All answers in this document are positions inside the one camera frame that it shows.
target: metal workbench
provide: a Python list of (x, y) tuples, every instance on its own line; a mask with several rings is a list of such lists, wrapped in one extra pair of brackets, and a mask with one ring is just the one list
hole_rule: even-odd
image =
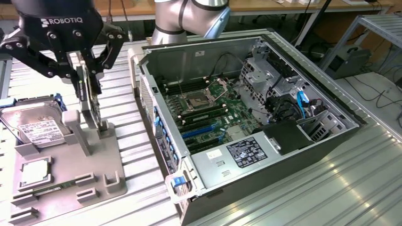
[[(320, 61), (319, 67), (324, 71), (331, 64), (339, 49), (346, 44), (350, 36), (354, 34), (358, 26), (365, 26), (371, 32), (377, 33), (383, 39), (390, 41), (399, 49), (394, 52), (393, 56), (386, 63), (382, 64), (379, 72), (387, 66), (387, 63), (397, 57), (402, 50), (402, 15), (386, 14), (386, 15), (366, 15), (356, 16), (348, 29), (346, 30), (336, 46), (332, 48), (331, 52), (326, 54), (323, 60)], [(355, 44), (361, 44), (363, 38), (367, 36), (369, 32), (362, 35), (356, 40)]]
[[(358, 135), (324, 159), (268, 186), (192, 225), (402, 225), (402, 146), (393, 131), (342, 88), (331, 82), (307, 58), (275, 34), (264, 30), (316, 79), (369, 122)], [(248, 35), (232, 32), (224, 36)], [(125, 44), (116, 65), (101, 80), (101, 116), (116, 125), (128, 193), (121, 197), (71, 212), (39, 225), (179, 225), (179, 215), (170, 203), (162, 173), (149, 145), (137, 106), (131, 94), (127, 49), (145, 42)], [(47, 85), (39, 90), (37, 84)], [(13, 62), (9, 96), (35, 96), (57, 91), (68, 109), (77, 109), (73, 88), (59, 79), (47, 79)], [(13, 138), (1, 131), (0, 152), (0, 225), (8, 214), (9, 170)]]

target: circuit board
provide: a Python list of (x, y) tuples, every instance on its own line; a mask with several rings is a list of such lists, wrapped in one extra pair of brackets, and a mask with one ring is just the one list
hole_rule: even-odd
[[(248, 136), (260, 126), (236, 95), (235, 89), (228, 84), (226, 85), (226, 82), (224, 86), (222, 82), (214, 82), (207, 89), (164, 96), (191, 154)], [(195, 113), (203, 109), (211, 109), (207, 113), (216, 112), (215, 115), (208, 118), (206, 113), (200, 113), (199, 117)], [(199, 119), (198, 122), (191, 121), (190, 126), (180, 120), (180, 116), (186, 114), (195, 114), (195, 116), (187, 117), (186, 121), (190, 118)]]

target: robotic arm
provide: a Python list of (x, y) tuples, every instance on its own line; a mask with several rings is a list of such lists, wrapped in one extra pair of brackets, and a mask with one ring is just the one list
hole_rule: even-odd
[(155, 0), (152, 45), (186, 42), (186, 31), (218, 38), (230, 18), (228, 0)]
[[(113, 66), (125, 39), (123, 30), (103, 22), (92, 0), (12, 0), (12, 3), (20, 14), (20, 27), (3, 40), (1, 50), (45, 77), (71, 80), (88, 126), (100, 128), (99, 79), (103, 70)], [(107, 38), (107, 44), (95, 57), (91, 49), (100, 36)], [(35, 50), (31, 41), (49, 49), (56, 60)], [(80, 53), (83, 70), (73, 69), (71, 52)]]

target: hard drive label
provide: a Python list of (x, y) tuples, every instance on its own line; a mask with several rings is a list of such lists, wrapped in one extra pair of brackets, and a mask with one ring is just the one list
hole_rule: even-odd
[(244, 168), (267, 158), (254, 137), (227, 145), (226, 147), (240, 168)]
[(20, 125), (19, 129), (35, 145), (41, 145), (55, 140), (64, 139), (55, 120)]

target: motherboard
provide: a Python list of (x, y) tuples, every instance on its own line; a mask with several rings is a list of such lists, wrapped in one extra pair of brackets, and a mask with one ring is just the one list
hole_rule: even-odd
[(191, 154), (248, 136), (260, 126), (240, 100), (236, 85), (223, 78), (203, 82), (204, 89), (188, 91), (187, 84), (178, 94), (164, 95)]

